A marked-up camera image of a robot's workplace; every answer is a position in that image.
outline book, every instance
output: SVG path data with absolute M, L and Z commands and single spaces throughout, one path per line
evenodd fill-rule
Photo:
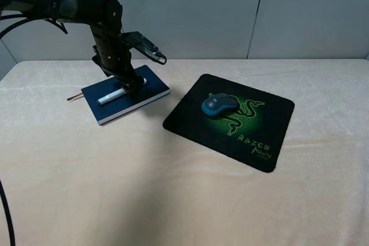
M 147 80 L 147 83 L 134 96 L 126 94 L 104 105 L 99 105 L 98 99 L 122 87 L 122 83 L 115 77 L 82 89 L 83 95 L 99 125 L 169 94 L 169 87 L 148 66 L 138 67 L 134 71 Z

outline computer mouse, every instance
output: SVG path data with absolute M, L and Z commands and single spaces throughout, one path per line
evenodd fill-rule
M 207 116 L 214 117 L 222 112 L 239 108 L 239 104 L 235 97 L 226 93 L 218 93 L 206 99 L 201 108 Z

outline table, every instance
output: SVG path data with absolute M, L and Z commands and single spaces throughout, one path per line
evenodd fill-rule
M 0 82 L 17 245 L 367 245 L 369 61 L 144 64 L 171 94 L 105 126 L 83 98 L 66 101 L 105 79 L 91 61 L 22 62 Z M 295 102 L 274 172 L 162 128 L 204 73 Z

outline black mouse pad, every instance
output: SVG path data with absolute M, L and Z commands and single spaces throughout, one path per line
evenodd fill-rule
M 209 96 L 235 96 L 239 109 L 207 117 L 201 104 Z M 291 118 L 291 100 L 204 74 L 166 118 L 168 131 L 264 172 L 277 164 Z

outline razer logo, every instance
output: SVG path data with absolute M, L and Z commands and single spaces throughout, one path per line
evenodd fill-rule
M 257 113 L 255 111 L 255 107 L 264 105 L 263 102 L 254 101 L 254 100 L 246 100 L 245 102 L 241 102 L 236 97 L 239 108 L 236 111 L 226 112 L 219 115 L 220 118 L 229 121 L 229 130 L 227 135 L 231 136 L 237 129 L 242 127 L 242 117 L 245 118 L 254 118 L 256 117 Z

